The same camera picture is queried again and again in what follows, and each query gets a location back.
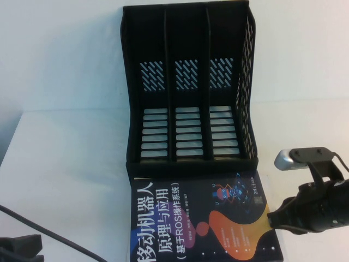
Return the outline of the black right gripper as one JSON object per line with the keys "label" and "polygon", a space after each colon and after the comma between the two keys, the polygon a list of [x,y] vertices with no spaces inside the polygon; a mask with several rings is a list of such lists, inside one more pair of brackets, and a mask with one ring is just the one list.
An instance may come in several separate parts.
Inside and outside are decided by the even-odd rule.
{"label": "black right gripper", "polygon": [[267,214],[270,227],[297,234],[287,218],[299,218],[302,227],[312,233],[348,226],[348,180],[326,184],[325,194],[307,204],[303,204],[301,191],[286,198],[277,210]]}

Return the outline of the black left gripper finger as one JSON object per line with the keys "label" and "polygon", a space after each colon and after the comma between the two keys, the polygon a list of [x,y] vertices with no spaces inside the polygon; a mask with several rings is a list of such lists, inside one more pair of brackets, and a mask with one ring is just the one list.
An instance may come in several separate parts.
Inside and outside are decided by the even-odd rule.
{"label": "black left gripper finger", "polygon": [[39,253],[42,250],[41,235],[1,237],[1,247],[13,253]]}
{"label": "black left gripper finger", "polygon": [[36,255],[32,258],[25,258],[14,253],[1,253],[1,262],[44,262],[44,256]]}

